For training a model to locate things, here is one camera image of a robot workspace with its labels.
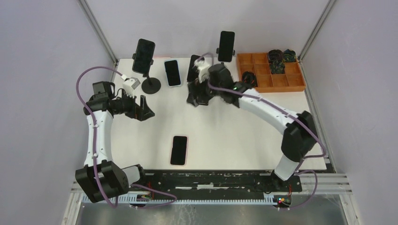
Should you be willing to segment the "pink case phone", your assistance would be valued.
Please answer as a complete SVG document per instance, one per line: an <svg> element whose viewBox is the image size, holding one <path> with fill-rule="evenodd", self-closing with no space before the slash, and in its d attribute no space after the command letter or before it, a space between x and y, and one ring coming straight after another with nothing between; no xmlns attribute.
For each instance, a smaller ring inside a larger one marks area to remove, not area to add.
<svg viewBox="0 0 398 225"><path fill-rule="evenodd" d="M170 164L173 166L183 166L186 164L188 149L187 136L174 136L172 142Z"/></svg>

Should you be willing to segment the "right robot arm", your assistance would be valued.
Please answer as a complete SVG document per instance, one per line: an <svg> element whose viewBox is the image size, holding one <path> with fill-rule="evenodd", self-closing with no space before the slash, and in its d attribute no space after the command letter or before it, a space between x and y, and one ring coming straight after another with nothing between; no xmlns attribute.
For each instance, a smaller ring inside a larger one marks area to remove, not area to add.
<svg viewBox="0 0 398 225"><path fill-rule="evenodd" d="M219 96L227 104L253 113L281 133L283 155L272 172L271 186L276 191L284 191L290 185L289 178L319 142L312 114L297 113L272 103L250 84L234 81L222 63L210 65L197 60L190 70L196 77L188 83L187 103L195 107L207 105L210 99Z"/></svg>

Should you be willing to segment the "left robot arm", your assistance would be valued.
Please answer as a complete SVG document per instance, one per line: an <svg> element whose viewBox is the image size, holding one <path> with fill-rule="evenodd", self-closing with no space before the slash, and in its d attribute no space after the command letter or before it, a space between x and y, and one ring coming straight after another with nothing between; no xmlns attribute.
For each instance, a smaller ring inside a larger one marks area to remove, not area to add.
<svg viewBox="0 0 398 225"><path fill-rule="evenodd" d="M140 96L140 103L136 103L134 90L139 84L138 80L127 78L122 83L122 95L118 97L114 83L94 83L94 94L84 105L89 140L84 166L76 170L75 178L92 203L123 195L128 192L129 185L136 191L147 186L147 177L140 165L133 166L133 175L129 179L125 171L113 162L111 151L111 128L115 115L123 114L138 121L155 116L144 95Z"/></svg>

